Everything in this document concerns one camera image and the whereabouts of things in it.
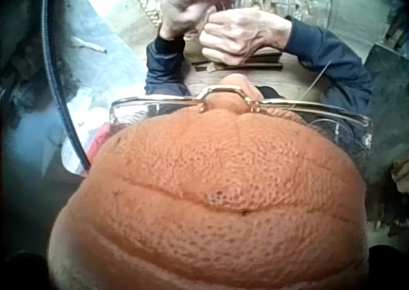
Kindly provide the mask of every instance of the hand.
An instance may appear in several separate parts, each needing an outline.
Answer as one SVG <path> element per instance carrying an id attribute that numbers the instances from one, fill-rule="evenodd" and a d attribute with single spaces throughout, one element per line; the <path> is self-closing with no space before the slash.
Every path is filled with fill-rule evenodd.
<path id="1" fill-rule="evenodd" d="M 235 0 L 167 0 L 162 6 L 164 15 L 159 35 L 172 40 L 194 29 L 215 5 L 231 8 Z"/>
<path id="2" fill-rule="evenodd" d="M 292 23 L 259 9 L 234 9 L 210 15 L 200 36 L 203 55 L 227 65 L 242 65 L 262 47 L 285 48 Z"/>

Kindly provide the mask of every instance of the black hose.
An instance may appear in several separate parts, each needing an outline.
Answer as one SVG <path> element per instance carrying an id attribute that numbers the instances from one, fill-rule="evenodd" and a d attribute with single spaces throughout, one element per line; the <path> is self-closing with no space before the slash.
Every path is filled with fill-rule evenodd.
<path id="1" fill-rule="evenodd" d="M 52 40 L 52 27 L 53 27 L 53 14 L 54 14 L 54 0 L 43 0 L 42 8 L 42 40 L 43 40 L 43 56 L 45 73 L 49 82 L 51 93 L 54 100 L 57 103 L 59 116 L 63 122 L 67 137 L 71 141 L 71 145 L 77 154 L 82 167 L 86 172 L 89 171 L 91 164 L 88 157 L 85 154 L 84 148 L 78 138 L 75 127 L 72 123 L 70 111 L 66 105 L 63 86 L 61 79 L 56 71 L 56 54 L 54 51 L 54 42 Z"/>

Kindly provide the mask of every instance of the textured orange surface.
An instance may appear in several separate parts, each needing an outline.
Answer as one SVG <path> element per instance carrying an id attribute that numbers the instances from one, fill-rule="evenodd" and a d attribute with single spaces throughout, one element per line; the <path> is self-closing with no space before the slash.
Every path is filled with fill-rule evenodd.
<path id="1" fill-rule="evenodd" d="M 365 280 L 364 183 L 348 156 L 297 121 L 215 104 L 104 144 L 52 233 L 62 289 L 353 289 Z"/>

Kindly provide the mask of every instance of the clear safety glasses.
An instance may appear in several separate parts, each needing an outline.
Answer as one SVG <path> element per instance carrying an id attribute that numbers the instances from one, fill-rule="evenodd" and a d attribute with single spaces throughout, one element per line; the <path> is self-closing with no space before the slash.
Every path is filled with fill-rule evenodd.
<path id="1" fill-rule="evenodd" d="M 205 98 L 211 93 L 228 92 L 239 95 L 249 106 L 249 112 L 269 115 L 272 109 L 284 109 L 298 114 L 305 124 L 345 150 L 357 164 L 371 148 L 373 126 L 367 116 L 346 109 L 315 102 L 302 102 L 280 98 L 251 100 L 238 86 L 210 86 L 197 96 L 146 95 L 117 100 L 109 112 L 111 127 L 128 126 L 145 118 L 152 118 L 181 109 L 201 105 L 206 109 Z"/>

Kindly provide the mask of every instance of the dark blue sleeve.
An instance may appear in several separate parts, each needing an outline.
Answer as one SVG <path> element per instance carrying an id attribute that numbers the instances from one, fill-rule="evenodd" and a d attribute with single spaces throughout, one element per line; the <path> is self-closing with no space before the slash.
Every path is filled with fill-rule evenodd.
<path id="1" fill-rule="evenodd" d="M 146 48 L 146 76 L 145 91 L 147 95 L 190 95 L 183 83 L 181 65 L 183 63 L 183 37 L 167 41 L 157 36 Z"/>
<path id="2" fill-rule="evenodd" d="M 284 52 L 297 56 L 305 68 L 315 72 L 331 61 L 324 75 L 332 81 L 332 87 L 322 94 L 321 102 L 367 115 L 372 80 L 361 58 L 330 31 L 286 18 L 293 28 Z"/>

